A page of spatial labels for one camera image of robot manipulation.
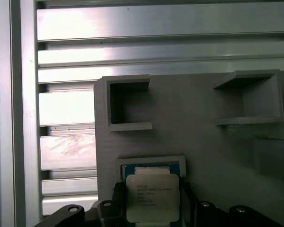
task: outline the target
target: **metal frame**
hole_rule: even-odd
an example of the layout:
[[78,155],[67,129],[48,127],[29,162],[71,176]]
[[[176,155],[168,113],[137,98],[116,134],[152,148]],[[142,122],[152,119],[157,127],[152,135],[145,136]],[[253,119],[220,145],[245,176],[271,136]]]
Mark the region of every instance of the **metal frame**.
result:
[[35,12],[34,1],[0,0],[1,227],[41,219]]
[[42,218],[36,1],[21,0],[26,226]]
[[20,1],[0,0],[0,226],[25,226]]

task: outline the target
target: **silver metal bar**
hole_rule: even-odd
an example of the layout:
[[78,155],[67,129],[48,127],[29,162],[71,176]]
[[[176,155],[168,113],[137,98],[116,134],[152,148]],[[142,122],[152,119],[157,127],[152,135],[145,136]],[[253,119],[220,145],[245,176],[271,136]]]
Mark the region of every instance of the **silver metal bar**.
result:
[[93,91],[39,94],[40,126],[94,123]]
[[95,134],[95,124],[76,124],[47,127],[48,136],[71,136]]
[[0,0],[0,226],[26,223],[20,1]]
[[35,226],[42,217],[36,30],[36,1],[21,0],[23,134],[27,227]]
[[39,83],[97,80],[103,76],[226,73],[235,70],[284,70],[284,58],[119,64],[39,70]]
[[284,2],[40,9],[37,17],[39,41],[284,32]]
[[96,177],[42,181],[43,196],[97,194],[97,192]]
[[38,52],[40,67],[118,63],[201,61],[284,57],[284,40],[210,41],[137,46],[46,50]]
[[52,83],[47,84],[47,92],[65,92],[65,91],[92,91],[94,82],[72,82],[72,83]]
[[[215,0],[218,2],[244,2],[249,0]],[[184,3],[209,3],[211,0],[39,0],[46,5],[47,8],[61,6],[103,6],[103,5],[128,5],[128,4],[145,4],[145,5],[167,5],[167,4],[184,4]]]
[[81,169],[81,170],[64,170],[64,171],[50,171],[49,177],[54,179],[65,178],[79,178],[79,177],[96,177],[96,169]]
[[96,168],[95,135],[43,136],[41,169]]
[[89,210],[96,201],[98,201],[98,196],[95,194],[44,197],[42,201],[43,215],[51,215],[69,204],[78,204],[83,206],[84,210]]

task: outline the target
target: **black mechanical arm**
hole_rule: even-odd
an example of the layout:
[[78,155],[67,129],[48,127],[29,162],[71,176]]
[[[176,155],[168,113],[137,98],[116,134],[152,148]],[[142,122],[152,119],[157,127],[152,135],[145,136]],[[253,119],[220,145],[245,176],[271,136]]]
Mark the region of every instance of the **black mechanical arm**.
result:
[[[246,206],[231,207],[229,212],[208,201],[199,201],[189,183],[180,184],[180,213],[186,227],[282,227]],[[35,227],[125,227],[126,185],[116,183],[112,200],[102,201],[86,211],[79,205],[67,205]]]

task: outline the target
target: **screw head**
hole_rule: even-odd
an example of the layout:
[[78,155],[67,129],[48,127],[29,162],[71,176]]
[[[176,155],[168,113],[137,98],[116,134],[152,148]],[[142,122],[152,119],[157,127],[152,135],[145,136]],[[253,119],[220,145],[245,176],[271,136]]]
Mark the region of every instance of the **screw head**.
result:
[[236,210],[240,213],[245,213],[246,210],[243,207],[237,207]]
[[210,204],[208,202],[202,202],[201,205],[204,206],[204,207],[209,207],[210,206]]
[[77,210],[78,210],[77,207],[71,207],[71,208],[68,209],[69,212],[75,212]]

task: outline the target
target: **label on cpu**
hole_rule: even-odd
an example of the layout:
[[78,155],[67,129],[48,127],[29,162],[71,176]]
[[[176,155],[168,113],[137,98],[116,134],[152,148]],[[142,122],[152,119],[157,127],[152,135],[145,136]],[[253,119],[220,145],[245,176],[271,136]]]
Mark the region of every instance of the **label on cpu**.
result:
[[126,216],[129,222],[173,222],[179,219],[177,175],[130,175],[126,185]]

